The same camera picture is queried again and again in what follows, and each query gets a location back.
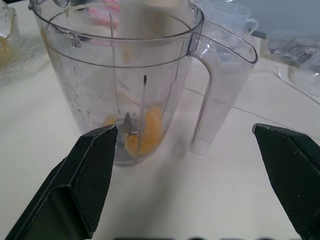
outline textured gripper pad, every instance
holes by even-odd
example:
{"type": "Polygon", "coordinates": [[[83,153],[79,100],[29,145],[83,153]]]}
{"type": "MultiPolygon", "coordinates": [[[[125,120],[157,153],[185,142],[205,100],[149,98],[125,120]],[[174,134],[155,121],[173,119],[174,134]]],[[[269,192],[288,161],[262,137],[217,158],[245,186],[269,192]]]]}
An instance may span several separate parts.
{"type": "Polygon", "coordinates": [[[91,232],[98,227],[107,197],[117,135],[114,127],[97,138],[74,182],[75,196],[91,232]]]}
{"type": "Polygon", "coordinates": [[[271,186],[296,232],[308,239],[320,214],[319,146],[285,128],[253,128],[271,186]]]}

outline blender jar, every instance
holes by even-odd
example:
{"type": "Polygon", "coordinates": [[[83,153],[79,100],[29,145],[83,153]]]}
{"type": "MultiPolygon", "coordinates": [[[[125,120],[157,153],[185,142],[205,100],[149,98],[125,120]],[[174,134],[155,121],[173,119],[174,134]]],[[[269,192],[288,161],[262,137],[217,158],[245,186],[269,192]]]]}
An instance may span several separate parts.
{"type": "Polygon", "coordinates": [[[117,125],[117,165],[139,163],[161,144],[184,88],[188,56],[210,72],[191,145],[199,154],[210,146],[257,61],[250,44],[206,22],[193,3],[141,2],[29,5],[81,133],[117,125]],[[203,35],[212,32],[218,39],[203,35]]]}

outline pitcher handle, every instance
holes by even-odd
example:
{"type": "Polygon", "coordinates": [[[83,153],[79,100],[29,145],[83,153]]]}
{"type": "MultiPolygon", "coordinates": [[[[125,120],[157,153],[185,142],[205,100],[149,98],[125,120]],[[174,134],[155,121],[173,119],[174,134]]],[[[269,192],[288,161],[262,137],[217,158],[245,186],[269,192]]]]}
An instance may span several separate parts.
{"type": "Polygon", "coordinates": [[[259,27],[259,23],[257,20],[253,19],[253,18],[249,18],[246,23],[254,23],[255,26],[251,29],[251,31],[249,32],[250,35],[252,35],[252,33],[258,29],[259,27]]]}
{"type": "Polygon", "coordinates": [[[188,54],[204,64],[210,77],[190,146],[192,153],[204,154],[233,107],[258,55],[248,42],[207,21],[201,33],[192,34],[189,49],[188,54]]]}

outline orange slice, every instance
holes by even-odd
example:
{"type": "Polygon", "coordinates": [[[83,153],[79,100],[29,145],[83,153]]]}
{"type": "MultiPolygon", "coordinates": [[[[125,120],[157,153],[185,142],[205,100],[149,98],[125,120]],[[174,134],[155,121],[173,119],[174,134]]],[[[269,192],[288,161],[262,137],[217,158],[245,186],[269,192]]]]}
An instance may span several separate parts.
{"type": "Polygon", "coordinates": [[[125,138],[125,149],[133,157],[152,153],[159,146],[163,137],[161,111],[158,107],[153,106],[146,110],[144,121],[145,128],[141,134],[140,151],[138,151],[139,138],[137,134],[125,138]]]}
{"type": "Polygon", "coordinates": [[[114,116],[108,116],[103,122],[104,126],[115,125],[115,124],[116,124],[116,119],[114,116]]]}

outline pink object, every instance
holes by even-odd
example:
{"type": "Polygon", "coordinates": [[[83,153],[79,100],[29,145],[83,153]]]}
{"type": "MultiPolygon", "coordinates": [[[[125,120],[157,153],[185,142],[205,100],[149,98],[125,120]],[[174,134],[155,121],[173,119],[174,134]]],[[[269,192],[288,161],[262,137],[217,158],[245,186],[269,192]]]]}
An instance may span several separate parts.
{"type": "Polygon", "coordinates": [[[106,6],[99,7],[89,7],[88,11],[93,20],[95,20],[98,24],[110,27],[110,13],[112,14],[113,28],[116,30],[118,27],[118,21],[120,14],[120,4],[117,0],[105,0],[106,6]]]}

